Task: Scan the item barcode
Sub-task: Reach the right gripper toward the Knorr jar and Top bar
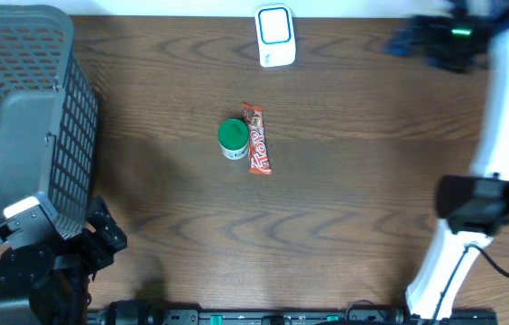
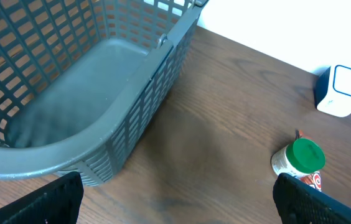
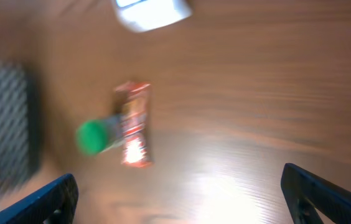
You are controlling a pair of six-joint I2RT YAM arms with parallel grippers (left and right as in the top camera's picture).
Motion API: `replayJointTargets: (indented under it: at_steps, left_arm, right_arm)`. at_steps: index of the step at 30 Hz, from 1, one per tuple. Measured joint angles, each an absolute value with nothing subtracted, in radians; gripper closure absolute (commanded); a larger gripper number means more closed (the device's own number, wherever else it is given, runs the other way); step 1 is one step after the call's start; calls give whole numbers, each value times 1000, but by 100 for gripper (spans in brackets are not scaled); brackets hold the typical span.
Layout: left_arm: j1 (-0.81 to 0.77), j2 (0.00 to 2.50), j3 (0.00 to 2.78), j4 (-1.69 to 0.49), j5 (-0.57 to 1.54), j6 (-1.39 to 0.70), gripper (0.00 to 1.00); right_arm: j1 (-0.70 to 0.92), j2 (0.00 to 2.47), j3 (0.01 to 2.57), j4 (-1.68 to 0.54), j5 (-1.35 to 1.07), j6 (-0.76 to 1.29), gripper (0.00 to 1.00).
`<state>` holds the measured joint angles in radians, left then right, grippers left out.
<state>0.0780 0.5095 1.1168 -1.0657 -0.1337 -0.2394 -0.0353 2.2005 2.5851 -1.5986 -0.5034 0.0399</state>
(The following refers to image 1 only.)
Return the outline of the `red chocolate bar wrapper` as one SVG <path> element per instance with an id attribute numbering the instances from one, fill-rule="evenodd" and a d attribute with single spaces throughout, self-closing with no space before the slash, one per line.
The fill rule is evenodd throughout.
<path id="1" fill-rule="evenodd" d="M 272 175 L 273 170 L 265 141 L 263 108 L 247 103 L 243 103 L 242 108 L 248 129 L 249 172 L 259 175 Z"/>

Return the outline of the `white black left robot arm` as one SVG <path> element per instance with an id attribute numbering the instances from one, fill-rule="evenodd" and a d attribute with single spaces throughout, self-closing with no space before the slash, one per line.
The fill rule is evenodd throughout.
<path id="1" fill-rule="evenodd" d="M 0 242 L 0 324 L 85 324 L 89 278 L 114 263 L 127 247 L 124 231 L 96 196 L 86 213 L 88 229 L 62 237 L 61 214 L 38 192 L 3 210 Z"/>

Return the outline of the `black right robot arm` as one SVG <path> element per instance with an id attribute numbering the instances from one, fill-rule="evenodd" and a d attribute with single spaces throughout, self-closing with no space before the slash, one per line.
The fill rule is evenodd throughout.
<path id="1" fill-rule="evenodd" d="M 466 176 L 440 179 L 438 222 L 421 268 L 405 292 L 407 312 L 386 315 L 395 324 L 493 324 L 491 313 L 458 316 L 452 309 L 474 262 L 509 225 L 509 2 L 493 3 L 487 15 L 451 1 L 444 15 L 415 15 L 387 46 L 397 57 L 422 52 L 437 68 L 465 73 L 477 56 L 490 70 L 486 112 Z"/>

